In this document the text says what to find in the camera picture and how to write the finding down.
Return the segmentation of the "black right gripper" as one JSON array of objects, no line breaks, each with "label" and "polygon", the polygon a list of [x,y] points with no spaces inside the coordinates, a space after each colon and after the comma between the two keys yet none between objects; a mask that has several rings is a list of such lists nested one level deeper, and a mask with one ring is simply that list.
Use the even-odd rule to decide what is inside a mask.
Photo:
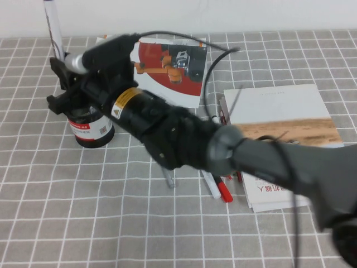
[{"label": "black right gripper", "polygon": [[116,63],[102,70],[92,71],[83,80],[83,75],[69,70],[63,61],[55,57],[50,57],[50,66],[64,90],[60,95],[49,95],[46,98],[48,108],[55,114],[81,108],[84,105],[83,94],[89,104],[99,111],[109,112],[117,97],[125,90],[138,86],[134,80],[133,63]]}]

